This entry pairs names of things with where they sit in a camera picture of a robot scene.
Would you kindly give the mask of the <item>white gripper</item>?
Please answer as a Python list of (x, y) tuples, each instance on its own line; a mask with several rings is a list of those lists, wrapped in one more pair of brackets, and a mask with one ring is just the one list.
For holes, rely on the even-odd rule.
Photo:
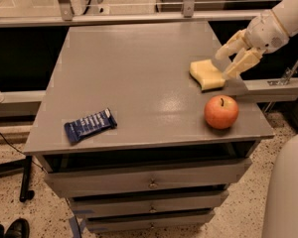
[(226, 79), (238, 78), (243, 72), (260, 63), (264, 53), (274, 53), (288, 42), (289, 36), (277, 17), (271, 10), (265, 10), (250, 21), (246, 30), (237, 31), (221, 46), (215, 58), (223, 60), (234, 55), (223, 76)]

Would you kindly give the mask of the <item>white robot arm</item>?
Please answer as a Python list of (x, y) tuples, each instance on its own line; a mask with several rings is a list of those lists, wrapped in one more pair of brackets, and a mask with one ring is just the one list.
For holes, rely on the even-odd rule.
[[(222, 60), (234, 56), (223, 72), (236, 78), (257, 65), (262, 56), (288, 44), (298, 34), (298, 0), (283, 0), (253, 18), (216, 53)], [(298, 238), (298, 135), (276, 157), (266, 197), (261, 238)]]

